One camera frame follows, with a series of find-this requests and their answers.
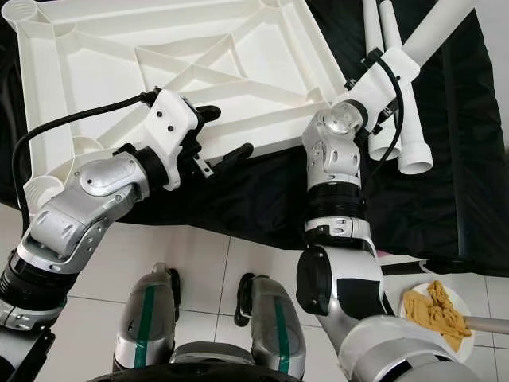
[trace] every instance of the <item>robot leg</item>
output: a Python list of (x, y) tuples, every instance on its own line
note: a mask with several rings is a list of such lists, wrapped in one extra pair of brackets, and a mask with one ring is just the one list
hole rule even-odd
[(180, 303), (177, 271), (156, 263), (152, 272), (136, 283), (124, 308), (115, 345), (114, 371), (169, 362)]
[(285, 289), (267, 276), (245, 274), (239, 284), (235, 323), (251, 323), (251, 353), (257, 365), (302, 378), (305, 340)]

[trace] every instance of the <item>food on plate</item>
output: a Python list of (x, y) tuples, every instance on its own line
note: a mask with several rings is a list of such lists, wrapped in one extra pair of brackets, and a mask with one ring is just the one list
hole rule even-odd
[(457, 353), (463, 338), (472, 336), (463, 315), (454, 309), (444, 286), (433, 281), (428, 286), (429, 297), (415, 290), (403, 295), (406, 318), (427, 329), (439, 332)]

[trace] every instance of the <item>white plate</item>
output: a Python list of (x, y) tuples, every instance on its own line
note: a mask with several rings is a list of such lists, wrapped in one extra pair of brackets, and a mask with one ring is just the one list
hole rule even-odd
[[(412, 290), (415, 290), (416, 292), (423, 294), (425, 296), (429, 297), (428, 293), (428, 286), (429, 283), (423, 283), (415, 286), (412, 288)], [(471, 316), (470, 309), (468, 308), (467, 304), (463, 299), (451, 288), (444, 286), (445, 291), (449, 295), (449, 300), (453, 303), (454, 309), (456, 309), (458, 312), (463, 314), (464, 316)], [(405, 311), (405, 305), (403, 303), (403, 298), (401, 300), (401, 303), (399, 305), (399, 317), (406, 318), (406, 311)], [(474, 343), (476, 342), (476, 332), (472, 331), (472, 336), (464, 338), (461, 342), (460, 349), (457, 353), (457, 358), (459, 362), (465, 362), (470, 355), (472, 354), (474, 350)]]

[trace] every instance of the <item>black cable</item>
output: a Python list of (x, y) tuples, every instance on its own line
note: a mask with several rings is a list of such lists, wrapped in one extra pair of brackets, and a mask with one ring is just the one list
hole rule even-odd
[(26, 147), (26, 144), (30, 141), (30, 139), (37, 137), (39, 134), (42, 134), (48, 130), (54, 129), (55, 127), (65, 125), (67, 123), (75, 122), (79, 119), (92, 117), (93, 115), (99, 115), (103, 113), (108, 113), (110, 111), (122, 109), (124, 107), (130, 106), (137, 102), (143, 100), (144, 94), (136, 95), (135, 97), (125, 99), (123, 101), (112, 103), (111, 105), (106, 105), (102, 107), (96, 107), (95, 109), (90, 109), (86, 111), (81, 111), (79, 113), (67, 115), (65, 117), (55, 119), (51, 122), (45, 123), (35, 129), (29, 131), (27, 134), (23, 135), (19, 141), (17, 141), (16, 146), (14, 147), (13, 157), (11, 162), (11, 170), (13, 173), (14, 180), (14, 188), (16, 190), (17, 199), (19, 202), (19, 207), (21, 210), (21, 217), (23, 219), (23, 234), (25, 234), (26, 230), (30, 226), (30, 215), (29, 215), (29, 206), (26, 201), (26, 195), (23, 190), (23, 180), (21, 179), (21, 154), (23, 149)]
[(364, 183), (364, 187), (366, 187), (369, 184), (369, 182), (373, 179), (375, 173), (378, 170), (380, 170), (380, 167), (382, 167), (383, 163), (387, 160), (392, 150), (396, 147), (399, 136), (401, 135), (401, 131), (403, 129), (403, 118), (405, 116), (405, 104), (403, 101), (403, 94), (401, 93), (401, 88), (398, 83), (398, 78), (392, 72), (389, 65), (387, 65), (386, 62), (382, 59), (382, 57), (376, 57), (375, 62), (378, 65), (380, 65), (383, 71), (387, 74), (387, 77), (389, 77), (390, 83), (392, 84), (394, 91), (396, 92), (396, 102), (398, 104), (398, 118), (396, 118), (396, 132), (394, 134), (394, 137), (392, 138), (392, 142), (387, 148), (385, 154), (380, 158), (378, 165), (376, 165), (376, 167), (370, 172), (369, 176), (366, 179), (366, 182)]

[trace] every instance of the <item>floor tile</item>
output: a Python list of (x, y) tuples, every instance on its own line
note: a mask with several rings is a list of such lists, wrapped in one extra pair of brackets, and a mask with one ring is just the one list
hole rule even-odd
[(21, 239), (21, 213), (0, 204), (0, 269), (7, 264), (10, 252)]
[[(341, 382), (346, 378), (341, 373), (336, 353), (322, 328), (303, 326), (306, 342), (306, 366), (304, 380)], [(220, 315), (216, 342), (225, 342), (251, 350), (251, 327), (239, 328), (232, 316)]]
[(240, 278), (245, 273), (252, 272), (256, 275), (269, 275), (285, 287), (286, 292), (292, 298), (301, 324), (319, 326), (317, 318), (307, 314), (298, 305), (295, 298), (297, 263), (300, 255), (300, 251), (283, 251), (232, 237), (220, 313), (233, 314), (235, 312)]
[(474, 346), (474, 351), (465, 364), (483, 381), (497, 382), (495, 350)]
[(56, 340), (36, 382), (85, 381), (111, 372), (124, 304), (69, 298), (53, 326)]
[(495, 349), (496, 370), (499, 382), (509, 380), (509, 349)]
[(217, 314), (188, 312), (181, 310), (175, 327), (175, 346), (194, 341), (214, 341)]
[[(380, 258), (382, 265), (397, 262), (400, 256), (391, 255)], [(402, 259), (411, 259), (408, 256), (401, 256)], [(428, 283), (433, 280), (440, 280), (447, 287), (456, 291), (466, 302), (472, 316), (490, 317), (488, 308), (488, 295), (486, 292), (486, 282), (484, 276), (474, 274), (455, 274), (455, 275), (395, 275), (385, 277), (385, 289), (387, 298), (390, 301), (394, 311), (399, 311), (402, 294), (420, 283)], [(491, 333), (476, 332), (476, 345), (493, 346), (493, 336)]]
[[(488, 298), (492, 318), (509, 320), (509, 279), (487, 277)], [(509, 349), (509, 335), (493, 334), (495, 346)]]
[(71, 295), (125, 302), (139, 278), (163, 261), (181, 275), (182, 309), (216, 314), (228, 241), (192, 227), (113, 224)]

